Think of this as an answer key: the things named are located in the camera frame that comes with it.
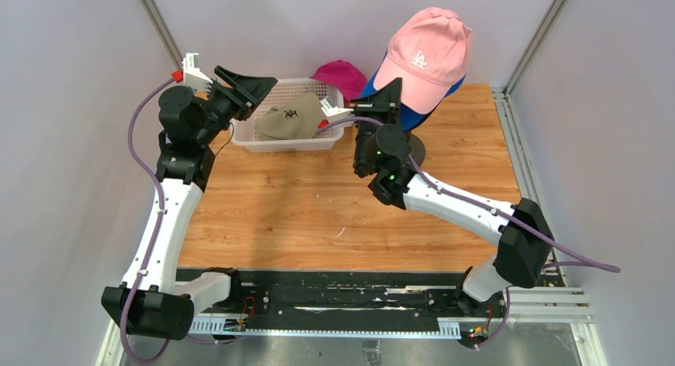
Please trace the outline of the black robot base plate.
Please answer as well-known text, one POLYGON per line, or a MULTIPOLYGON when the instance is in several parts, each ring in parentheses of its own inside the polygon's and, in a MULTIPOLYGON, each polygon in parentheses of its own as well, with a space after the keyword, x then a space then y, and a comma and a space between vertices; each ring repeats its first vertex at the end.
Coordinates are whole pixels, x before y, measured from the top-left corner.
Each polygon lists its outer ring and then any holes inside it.
POLYGON ((282 333, 438 333, 443 320, 491 329, 507 317, 497 292, 470 307, 455 301, 457 272, 242 270, 233 302, 206 313, 240 319, 249 331, 282 333))

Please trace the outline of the black baseball cap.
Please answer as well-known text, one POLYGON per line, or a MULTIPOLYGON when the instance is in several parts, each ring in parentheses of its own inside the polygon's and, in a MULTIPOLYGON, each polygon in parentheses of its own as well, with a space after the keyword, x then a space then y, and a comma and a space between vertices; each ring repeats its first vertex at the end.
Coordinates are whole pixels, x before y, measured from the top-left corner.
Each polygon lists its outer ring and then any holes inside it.
POLYGON ((418 123, 416 124, 416 128, 422 126, 433 115, 433 113, 434 112, 431 111, 430 113, 425 114, 423 117, 421 117, 418 123))

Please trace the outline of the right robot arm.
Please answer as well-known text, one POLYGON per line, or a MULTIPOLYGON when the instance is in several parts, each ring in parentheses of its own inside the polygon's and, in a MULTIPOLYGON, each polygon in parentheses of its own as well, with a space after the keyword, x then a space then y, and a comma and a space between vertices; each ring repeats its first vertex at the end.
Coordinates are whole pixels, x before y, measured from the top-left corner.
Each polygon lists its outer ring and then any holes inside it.
POLYGON ((495 246, 495 255, 469 268, 458 286, 461 313, 474 316, 500 290, 533 288, 554 242, 539 204, 525 197, 516 204, 480 197, 423 171, 402 127, 401 92, 402 81, 395 79, 381 90, 366 84, 353 100, 354 173, 372 178, 369 189, 380 203, 438 217, 495 246))

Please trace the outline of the magenta baseball cap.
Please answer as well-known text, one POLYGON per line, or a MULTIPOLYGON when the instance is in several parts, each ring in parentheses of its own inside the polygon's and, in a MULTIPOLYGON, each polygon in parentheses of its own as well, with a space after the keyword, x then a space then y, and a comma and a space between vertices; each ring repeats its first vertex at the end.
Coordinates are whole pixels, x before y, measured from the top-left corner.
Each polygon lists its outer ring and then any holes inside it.
POLYGON ((358 68, 345 60, 320 66, 310 78, 335 87, 348 100, 359 98, 368 82, 358 68))

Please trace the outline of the light pink baseball cap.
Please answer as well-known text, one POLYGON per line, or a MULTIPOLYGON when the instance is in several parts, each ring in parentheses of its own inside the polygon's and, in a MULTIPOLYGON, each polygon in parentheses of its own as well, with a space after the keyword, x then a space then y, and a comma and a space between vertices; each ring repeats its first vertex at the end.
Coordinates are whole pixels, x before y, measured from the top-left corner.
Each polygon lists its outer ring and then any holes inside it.
POLYGON ((379 91, 402 79, 401 103, 427 115, 465 79, 472 40, 473 31, 454 11, 423 9, 391 37, 373 87, 379 91))

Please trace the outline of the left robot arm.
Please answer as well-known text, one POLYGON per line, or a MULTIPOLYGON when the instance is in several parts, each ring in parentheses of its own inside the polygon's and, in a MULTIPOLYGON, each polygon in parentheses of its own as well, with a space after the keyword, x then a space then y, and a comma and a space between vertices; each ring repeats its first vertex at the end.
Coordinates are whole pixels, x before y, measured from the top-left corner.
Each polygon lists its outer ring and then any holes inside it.
POLYGON ((162 126, 157 164, 142 166, 154 186, 153 204, 130 267, 121 283, 106 287, 101 297, 124 337, 179 341, 206 309, 218 306, 233 313, 243 305, 237 270, 211 267, 178 285, 178 260, 216 159, 211 142, 232 121, 249 118, 276 84, 273 77, 219 66, 214 77, 174 74, 151 92, 162 126))

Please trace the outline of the blue baseball cap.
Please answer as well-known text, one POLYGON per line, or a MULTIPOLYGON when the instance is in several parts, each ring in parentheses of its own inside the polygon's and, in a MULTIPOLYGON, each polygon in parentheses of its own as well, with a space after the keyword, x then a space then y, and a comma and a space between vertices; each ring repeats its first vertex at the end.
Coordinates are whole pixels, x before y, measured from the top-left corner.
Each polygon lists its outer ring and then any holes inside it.
MULTIPOLYGON (((366 83, 365 87, 361 91, 361 94, 359 95, 359 98, 363 96, 367 96, 370 94, 373 94, 376 89, 374 88, 374 80, 377 75, 377 72, 371 75, 369 78, 368 82, 366 83)), ((454 84, 448 92, 440 99, 440 101, 431 109, 431 111, 435 111, 435 109, 440 105, 440 102, 443 101, 445 98, 449 97, 453 93, 455 93, 459 88, 462 86, 463 81, 466 79, 466 77, 463 77, 460 79, 456 84, 454 84)), ((400 105, 400 121, 402 123, 402 127, 404 131, 410 131, 414 130, 416 128, 416 124, 420 120, 421 117, 423 117, 423 114, 420 114, 417 111, 412 110, 410 107, 402 103, 400 105)))

